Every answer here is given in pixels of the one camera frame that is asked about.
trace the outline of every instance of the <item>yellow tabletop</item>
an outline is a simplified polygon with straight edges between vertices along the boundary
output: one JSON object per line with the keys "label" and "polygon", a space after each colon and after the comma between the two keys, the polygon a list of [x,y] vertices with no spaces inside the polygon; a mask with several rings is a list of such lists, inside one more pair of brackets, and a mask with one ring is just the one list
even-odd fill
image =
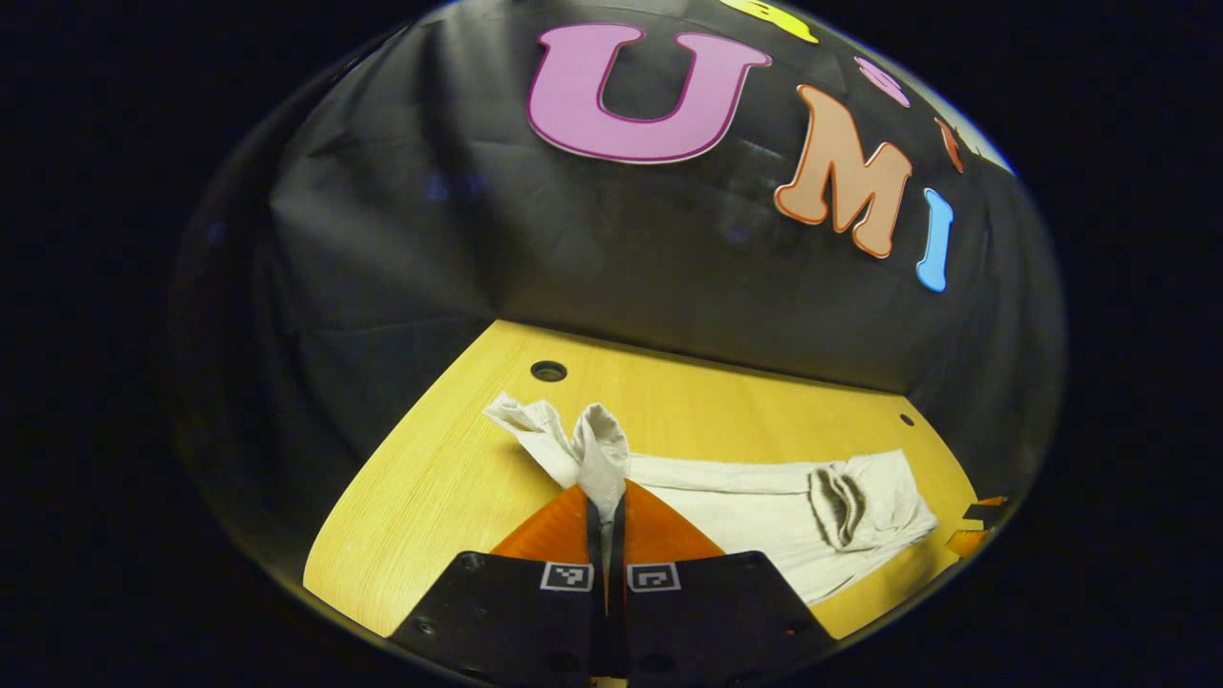
{"label": "yellow tabletop", "polygon": [[[542,360],[569,375],[542,382]],[[903,450],[938,529],[811,607],[834,638],[874,621],[956,561],[943,545],[976,494],[904,397],[764,374],[505,320],[493,323],[383,441],[328,517],[305,587],[388,637],[464,550],[487,552],[560,494],[483,415],[501,392],[547,400],[571,428],[602,403],[634,452],[730,463],[838,462]],[[901,414],[912,420],[910,426]]]}

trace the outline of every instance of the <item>letter u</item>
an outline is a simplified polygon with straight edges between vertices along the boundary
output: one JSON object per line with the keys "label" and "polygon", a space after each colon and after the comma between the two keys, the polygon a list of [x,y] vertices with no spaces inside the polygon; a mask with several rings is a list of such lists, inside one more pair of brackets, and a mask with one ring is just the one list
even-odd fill
{"label": "letter u", "polygon": [[695,158],[730,128],[747,70],[773,61],[735,40],[681,33],[675,43],[692,53],[692,64],[675,110],[657,120],[621,117],[603,108],[603,86],[620,48],[645,34],[632,26],[589,23],[539,35],[547,53],[527,101],[536,133],[570,153],[621,163]]}

